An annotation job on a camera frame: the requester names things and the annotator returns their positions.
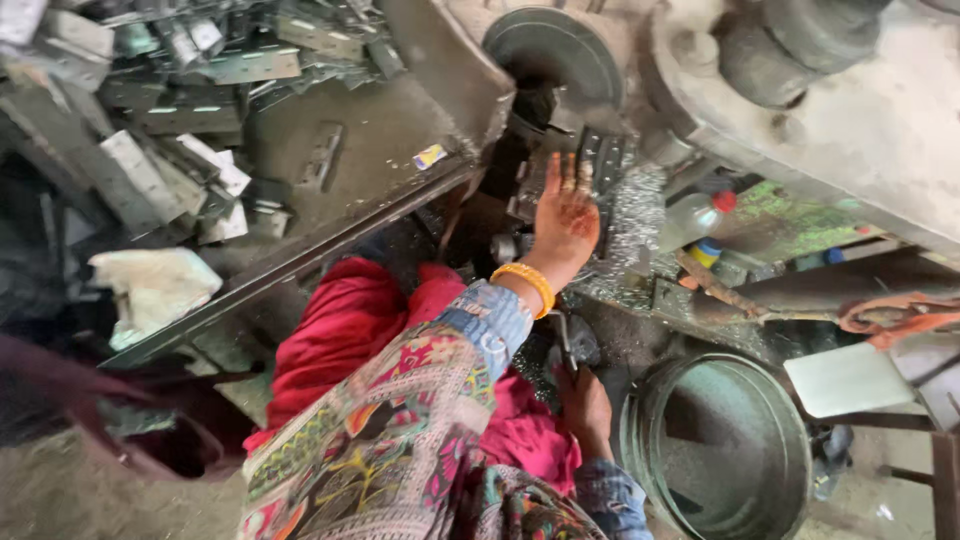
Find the sticker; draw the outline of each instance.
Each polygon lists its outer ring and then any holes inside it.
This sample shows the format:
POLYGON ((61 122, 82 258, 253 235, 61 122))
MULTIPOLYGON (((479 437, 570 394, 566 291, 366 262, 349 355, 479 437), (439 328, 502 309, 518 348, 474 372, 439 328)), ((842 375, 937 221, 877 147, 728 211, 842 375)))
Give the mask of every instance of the sticker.
POLYGON ((415 155, 414 163, 416 163, 417 168, 422 171, 429 169, 434 163, 442 160, 443 158, 446 158, 446 150, 444 150, 443 146, 434 144, 433 146, 415 155))

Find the hand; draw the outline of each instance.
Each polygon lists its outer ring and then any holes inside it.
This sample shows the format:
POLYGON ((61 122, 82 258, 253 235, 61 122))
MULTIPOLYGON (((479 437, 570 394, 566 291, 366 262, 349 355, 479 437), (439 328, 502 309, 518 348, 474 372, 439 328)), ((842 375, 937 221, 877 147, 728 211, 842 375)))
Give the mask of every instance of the hand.
POLYGON ((593 171, 582 161, 575 173, 569 154, 566 167, 555 152, 546 166, 543 195, 537 204, 534 247, 521 262, 539 270, 560 292, 590 258, 600 237, 600 212, 593 204, 593 171))
POLYGON ((564 425, 577 437, 584 461, 592 457, 613 461, 610 447, 613 411, 603 384, 584 366, 577 371, 576 380, 571 380, 565 369, 556 376, 564 405, 564 425))

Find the patterned sleeve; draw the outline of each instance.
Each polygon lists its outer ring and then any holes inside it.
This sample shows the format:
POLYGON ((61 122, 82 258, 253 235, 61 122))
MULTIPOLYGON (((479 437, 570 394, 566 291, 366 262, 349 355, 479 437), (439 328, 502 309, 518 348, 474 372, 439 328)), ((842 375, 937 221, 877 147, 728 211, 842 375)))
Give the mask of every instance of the patterned sleeve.
POLYGON ((611 540, 654 540, 643 514, 646 494, 615 463, 595 457, 573 474, 577 504, 611 540))
POLYGON ((440 314, 437 322, 463 333, 497 380, 533 326, 530 308, 508 288, 475 282, 440 314))

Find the red bottle cap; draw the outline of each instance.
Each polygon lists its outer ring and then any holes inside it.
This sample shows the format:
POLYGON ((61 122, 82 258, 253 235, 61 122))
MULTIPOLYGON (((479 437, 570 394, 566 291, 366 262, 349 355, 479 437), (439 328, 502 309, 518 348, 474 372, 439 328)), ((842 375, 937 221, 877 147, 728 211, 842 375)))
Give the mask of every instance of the red bottle cap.
POLYGON ((720 191, 713 194, 713 207, 722 212, 729 212, 736 208, 736 193, 720 191))

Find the orange bangle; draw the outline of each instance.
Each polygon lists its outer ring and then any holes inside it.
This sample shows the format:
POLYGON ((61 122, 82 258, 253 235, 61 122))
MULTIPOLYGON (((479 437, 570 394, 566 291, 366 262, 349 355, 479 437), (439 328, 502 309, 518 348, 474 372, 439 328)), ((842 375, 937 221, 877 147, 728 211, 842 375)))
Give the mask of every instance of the orange bangle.
POLYGON ((537 289, 537 292, 540 294, 540 299, 543 300, 543 310, 534 317, 535 319, 541 319, 546 316, 547 312, 553 308, 553 303, 556 298, 553 294, 553 289, 550 287, 550 282, 533 266, 528 266, 522 262, 508 262, 493 272, 493 275, 490 276, 490 281, 495 280, 500 274, 517 274, 537 289))

